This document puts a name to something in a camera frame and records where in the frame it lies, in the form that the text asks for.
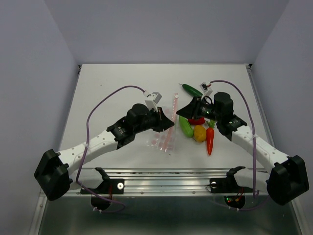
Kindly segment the red toy bell pepper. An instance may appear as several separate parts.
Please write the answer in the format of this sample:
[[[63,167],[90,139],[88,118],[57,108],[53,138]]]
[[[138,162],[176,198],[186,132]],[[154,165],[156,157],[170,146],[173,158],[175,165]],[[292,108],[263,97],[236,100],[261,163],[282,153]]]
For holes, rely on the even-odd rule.
[[[190,125],[203,125],[205,123],[205,119],[202,117],[200,119],[188,119]]]

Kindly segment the clear zip top bag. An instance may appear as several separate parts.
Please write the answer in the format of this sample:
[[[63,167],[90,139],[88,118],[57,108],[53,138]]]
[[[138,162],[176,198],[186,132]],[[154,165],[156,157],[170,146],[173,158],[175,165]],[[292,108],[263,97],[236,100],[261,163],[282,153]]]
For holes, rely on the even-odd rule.
[[[172,101],[161,106],[163,115],[165,116],[165,123],[162,125],[163,130],[161,132],[150,130],[146,140],[148,147],[164,152],[169,156],[173,155],[175,150],[178,100],[179,94],[174,93],[172,95]]]

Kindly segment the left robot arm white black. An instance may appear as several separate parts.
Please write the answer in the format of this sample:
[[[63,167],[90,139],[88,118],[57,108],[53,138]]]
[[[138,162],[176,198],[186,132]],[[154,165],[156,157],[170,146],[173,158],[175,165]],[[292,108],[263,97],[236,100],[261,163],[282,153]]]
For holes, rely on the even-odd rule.
[[[62,197],[75,183],[70,176],[82,165],[108,152],[118,150],[134,141],[136,134],[152,129],[163,132],[174,123],[164,114],[161,107],[149,110],[143,104],[135,104],[115,124],[96,137],[75,147],[55,152],[46,151],[34,172],[34,177],[48,200]]]

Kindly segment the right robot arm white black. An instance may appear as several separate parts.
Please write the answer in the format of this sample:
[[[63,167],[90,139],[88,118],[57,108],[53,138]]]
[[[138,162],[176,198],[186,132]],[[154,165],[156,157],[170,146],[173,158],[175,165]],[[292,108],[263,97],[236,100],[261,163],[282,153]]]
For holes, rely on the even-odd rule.
[[[275,203],[283,206],[309,190],[304,160],[277,150],[253,133],[247,123],[234,114],[229,94],[216,93],[211,104],[195,97],[178,110],[177,115],[215,121],[223,136],[249,153],[265,169],[265,172],[258,172],[244,166],[232,168],[226,177],[210,180],[212,193],[235,193],[240,188],[250,188],[267,193]]]

